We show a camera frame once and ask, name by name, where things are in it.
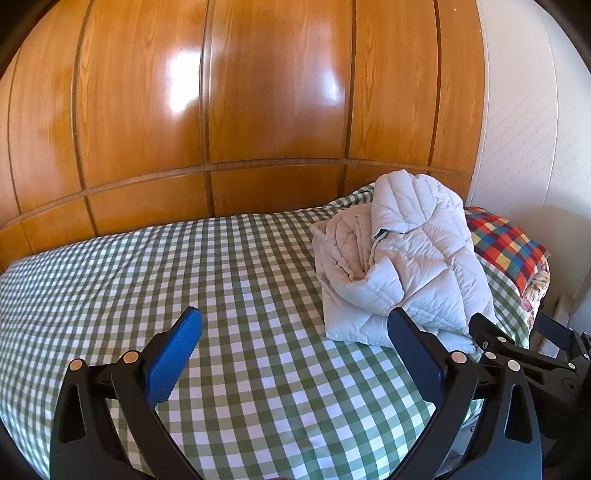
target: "wooden wall panel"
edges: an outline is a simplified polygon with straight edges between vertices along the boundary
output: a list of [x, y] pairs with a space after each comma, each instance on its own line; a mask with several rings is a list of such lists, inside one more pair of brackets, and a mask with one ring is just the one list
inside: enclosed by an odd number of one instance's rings
[[88, 186], [201, 162], [206, 0], [95, 0], [76, 109]]
[[[348, 165], [347, 173], [345, 175], [345, 191], [344, 194], [354, 192], [355, 190], [376, 181], [380, 175], [390, 173], [392, 171], [402, 170], [398, 167], [380, 166], [380, 165]], [[415, 170], [407, 168], [407, 172], [417, 175], [419, 173], [427, 173], [425, 170]]]
[[201, 173], [121, 187], [89, 202], [101, 235], [209, 217]]
[[6, 72], [4, 72], [3, 77], [0, 79], [0, 225], [20, 214], [12, 185], [10, 156], [8, 152], [8, 104], [10, 101], [10, 87], [14, 73], [15, 58], [12, 59], [12, 62], [10, 62]]
[[4, 270], [8, 269], [12, 262], [31, 254], [31, 247], [29, 247], [21, 222], [0, 230], [0, 265]]
[[88, 0], [61, 0], [21, 47], [10, 153], [23, 212], [80, 191], [72, 139], [72, 73]]
[[84, 199], [46, 210], [22, 221], [34, 254], [93, 238]]
[[216, 215], [315, 207], [337, 198], [340, 167], [263, 167], [212, 172]]
[[216, 0], [213, 162], [343, 155], [351, 3]]
[[472, 174], [484, 109], [484, 50], [473, 0], [439, 2], [441, 99], [434, 167]]
[[470, 190], [470, 183], [472, 182], [472, 175], [464, 173], [438, 173], [433, 172], [431, 176], [443, 183], [447, 188], [456, 192], [464, 202], [468, 197]]
[[348, 157], [427, 165], [437, 97], [433, 0], [357, 0], [356, 7]]

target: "white wall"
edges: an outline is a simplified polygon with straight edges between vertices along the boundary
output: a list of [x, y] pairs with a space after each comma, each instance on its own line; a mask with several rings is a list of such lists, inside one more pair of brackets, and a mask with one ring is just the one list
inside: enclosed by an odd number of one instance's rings
[[478, 0], [486, 106], [469, 204], [551, 251], [548, 303], [591, 265], [591, 74], [533, 0]]

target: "wood paneling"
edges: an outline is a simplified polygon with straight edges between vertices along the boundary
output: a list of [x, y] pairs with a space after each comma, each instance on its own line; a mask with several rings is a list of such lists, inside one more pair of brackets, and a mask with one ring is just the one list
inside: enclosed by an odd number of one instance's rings
[[20, 222], [0, 230], [0, 265], [4, 270], [12, 262], [31, 254], [31, 247]]
[[23, 220], [22, 228], [35, 254], [88, 240], [95, 235], [84, 199]]
[[86, 184], [201, 162], [206, 0], [95, 0], [80, 52], [76, 125]]
[[89, 202], [101, 235], [209, 216], [201, 173], [98, 193]]
[[20, 213], [12, 185], [8, 152], [8, 104], [15, 60], [16, 57], [12, 59], [0, 79], [0, 225], [17, 217]]
[[447, 188], [456, 192], [464, 202], [468, 197], [472, 175], [465, 173], [431, 173], [431, 176], [443, 183]]
[[357, 0], [356, 7], [348, 157], [427, 165], [437, 97], [433, 0]]
[[[402, 170], [397, 167], [380, 166], [380, 165], [348, 165], [347, 173], [345, 175], [345, 195], [354, 192], [358, 188], [376, 181], [380, 175], [390, 173], [392, 171]], [[407, 172], [417, 175], [419, 173], [427, 173], [424, 170], [406, 169]]]
[[484, 108], [484, 50], [474, 0], [439, 2], [441, 99], [434, 167], [472, 174]]
[[80, 191], [72, 139], [72, 73], [88, 0], [61, 0], [21, 47], [10, 153], [23, 212]]
[[349, 1], [216, 0], [212, 161], [342, 156], [350, 38]]
[[337, 198], [340, 167], [263, 167], [212, 172], [217, 216], [315, 207]]

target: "colorful plaid pillow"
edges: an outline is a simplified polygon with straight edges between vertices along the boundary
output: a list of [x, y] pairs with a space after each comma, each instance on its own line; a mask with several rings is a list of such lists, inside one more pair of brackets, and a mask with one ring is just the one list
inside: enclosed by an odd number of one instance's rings
[[550, 253], [509, 220], [480, 207], [465, 212], [476, 253], [504, 272], [523, 295]]

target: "bed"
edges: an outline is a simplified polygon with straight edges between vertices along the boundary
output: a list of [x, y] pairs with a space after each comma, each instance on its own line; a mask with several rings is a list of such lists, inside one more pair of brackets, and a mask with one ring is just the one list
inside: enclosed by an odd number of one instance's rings
[[[13, 264], [0, 277], [0, 417], [17, 446], [47, 477], [69, 361], [142, 349], [192, 305], [203, 337], [158, 413], [204, 478], [386, 477], [434, 407], [393, 349], [323, 336], [310, 250], [312, 223], [371, 198], [372, 184], [323, 207], [149, 227]], [[519, 291], [479, 258], [499, 327], [527, 346]]]

